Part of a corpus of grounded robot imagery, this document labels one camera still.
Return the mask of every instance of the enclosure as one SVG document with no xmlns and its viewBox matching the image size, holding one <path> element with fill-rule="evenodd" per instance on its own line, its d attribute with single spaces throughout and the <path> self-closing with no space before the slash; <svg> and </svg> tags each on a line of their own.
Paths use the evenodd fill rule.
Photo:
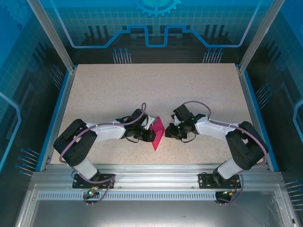
<svg viewBox="0 0 303 227">
<path fill-rule="evenodd" d="M 302 9 L 299 0 L 0 0 L 3 226 L 301 226 Z M 190 100 L 213 119 L 251 122 L 268 146 L 267 164 L 243 172 L 237 203 L 219 206 L 197 177 L 231 157 L 226 142 L 163 136 L 156 150 L 96 142 L 88 158 L 116 181 L 86 207 L 53 148 L 70 123 L 111 122 L 146 102 L 166 128 Z"/>
</svg>

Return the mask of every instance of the pink object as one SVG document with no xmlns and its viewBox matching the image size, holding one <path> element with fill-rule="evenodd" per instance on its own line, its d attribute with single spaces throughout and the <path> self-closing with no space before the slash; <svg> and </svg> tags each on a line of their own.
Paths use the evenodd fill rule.
<svg viewBox="0 0 303 227">
<path fill-rule="evenodd" d="M 155 125 L 151 125 L 149 127 L 149 129 L 152 129 L 155 133 L 156 133 L 156 139 L 154 142 L 152 142 L 153 148 L 156 150 L 161 139 L 162 136 L 164 135 L 165 129 L 164 129 L 164 125 L 162 124 L 161 118 L 158 116 L 156 117 L 157 122 L 155 123 Z"/>
</svg>

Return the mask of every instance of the table surface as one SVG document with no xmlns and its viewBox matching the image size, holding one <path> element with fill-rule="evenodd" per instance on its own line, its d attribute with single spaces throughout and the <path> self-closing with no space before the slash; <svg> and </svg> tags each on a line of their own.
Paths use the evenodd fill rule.
<svg viewBox="0 0 303 227">
<path fill-rule="evenodd" d="M 160 116 L 164 127 L 170 115 L 189 100 L 204 102 L 213 119 L 251 122 L 234 64 L 96 64 L 78 65 L 59 134 L 75 119 L 111 122 L 147 103 L 147 114 Z M 207 115 L 199 104 L 187 104 L 194 114 Z M 190 143 L 163 137 L 154 151 L 151 143 L 123 140 L 95 142 L 88 158 L 93 164 L 208 164 L 231 156 L 227 142 L 197 136 Z M 54 151 L 52 164 L 59 164 Z"/>
</svg>

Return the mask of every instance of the blue frame edge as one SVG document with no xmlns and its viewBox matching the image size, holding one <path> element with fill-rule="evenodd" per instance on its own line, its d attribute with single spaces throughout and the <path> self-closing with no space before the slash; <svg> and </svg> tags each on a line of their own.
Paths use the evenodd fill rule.
<svg viewBox="0 0 303 227">
<path fill-rule="evenodd" d="M 253 102 L 254 107 L 256 109 L 257 119 L 258 119 L 258 121 L 260 123 L 265 143 L 266 143 L 266 145 L 268 147 L 268 153 L 269 153 L 271 164 L 273 166 L 274 171 L 275 172 L 279 172 L 279 167 L 278 167 L 278 164 L 276 163 L 276 158 L 275 158 L 275 155 L 274 155 L 274 151 L 273 151 L 273 149 L 271 147 L 271 143 L 269 141 L 269 137 L 268 137 L 268 134 L 267 134 L 267 131 L 266 131 L 266 128 L 265 128 L 265 124 L 264 124 L 264 121 L 263 121 L 263 118 L 262 118 L 262 115 L 261 115 L 261 111 L 259 109 L 259 106 L 258 106 L 258 103 L 257 103 L 257 99 L 256 99 L 255 93 L 254 93 L 254 91 L 252 89 L 250 78 L 249 78 L 248 73 L 247 73 L 246 70 L 244 71 L 244 76 L 245 76 L 245 79 L 246 79 L 246 82 L 247 82 L 247 85 L 248 85 L 248 88 L 249 88 L 249 92 L 250 92 L 250 95 L 251 95 L 251 98 L 252 98 L 252 102 Z"/>
<path fill-rule="evenodd" d="M 46 148 L 47 148 L 49 139 L 51 137 L 51 133 L 52 133 L 53 126 L 54 126 L 54 123 L 55 123 L 55 119 L 56 119 L 58 111 L 59 111 L 59 106 L 61 104 L 63 93 L 64 93 L 64 90 L 65 90 L 65 87 L 66 87 L 67 80 L 68 80 L 69 76 L 70 76 L 70 72 L 67 70 L 66 74 L 65 74 L 65 77 L 64 77 L 64 81 L 62 83 L 62 87 L 61 87 L 58 99 L 57 99 L 57 103 L 56 103 L 55 109 L 53 110 L 53 116 L 52 116 L 51 122 L 49 124 L 48 130 L 47 130 L 47 134 L 46 134 L 43 146 L 42 146 L 41 154 L 40 154 L 37 166 L 36 166 L 36 172 L 40 172 L 40 169 L 42 167 L 43 159 L 44 159 L 44 156 L 46 155 Z"/>
</svg>

